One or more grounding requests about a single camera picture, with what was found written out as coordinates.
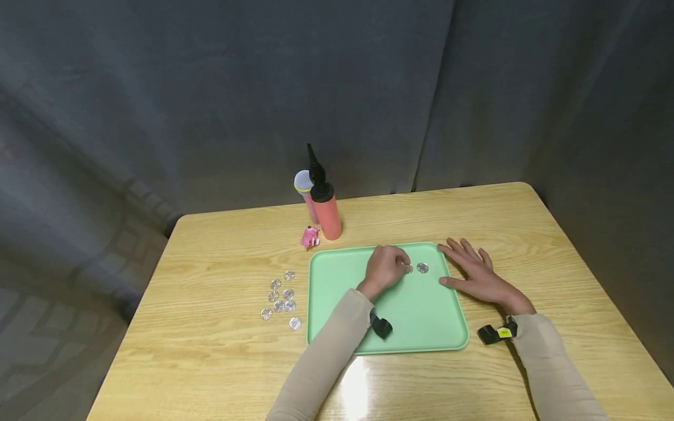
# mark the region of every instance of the pink pig figurine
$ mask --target pink pig figurine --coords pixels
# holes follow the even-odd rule
[[[304,230],[304,235],[302,236],[302,239],[299,241],[299,243],[303,245],[304,248],[307,250],[309,250],[309,248],[313,246],[317,246],[318,244],[321,243],[321,239],[318,238],[319,231],[320,228],[318,228],[317,226],[309,225]]]

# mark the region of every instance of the mint green plastic tray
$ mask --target mint green plastic tray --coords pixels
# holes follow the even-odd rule
[[[410,257],[414,271],[384,292],[375,312],[387,319],[393,332],[386,340],[372,329],[356,349],[356,355],[460,350],[468,345],[468,326],[456,291],[438,284],[449,276],[445,256],[432,242],[398,245]],[[332,309],[349,288],[363,280],[367,260],[374,247],[319,251],[309,261],[309,304],[307,343],[328,320]],[[429,266],[417,271],[418,263]]]

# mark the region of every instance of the white cap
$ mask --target white cap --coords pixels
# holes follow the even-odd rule
[[[309,178],[309,170],[302,170],[295,175],[293,183],[295,190],[301,195],[308,195],[313,187],[313,183]]]

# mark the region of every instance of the beige sleeve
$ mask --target beige sleeve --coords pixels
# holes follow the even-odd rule
[[[540,314],[514,318],[518,330],[513,342],[526,368],[539,420],[608,420],[566,354],[552,322]]]
[[[313,338],[279,392],[268,421],[312,420],[370,327],[374,306],[356,290],[346,291]]]

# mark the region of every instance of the gray fabric backdrop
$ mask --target gray fabric backdrop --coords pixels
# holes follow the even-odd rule
[[[84,419],[176,218],[298,202],[308,141],[339,197],[530,182],[674,375],[673,28],[664,0],[2,3],[0,418]]]

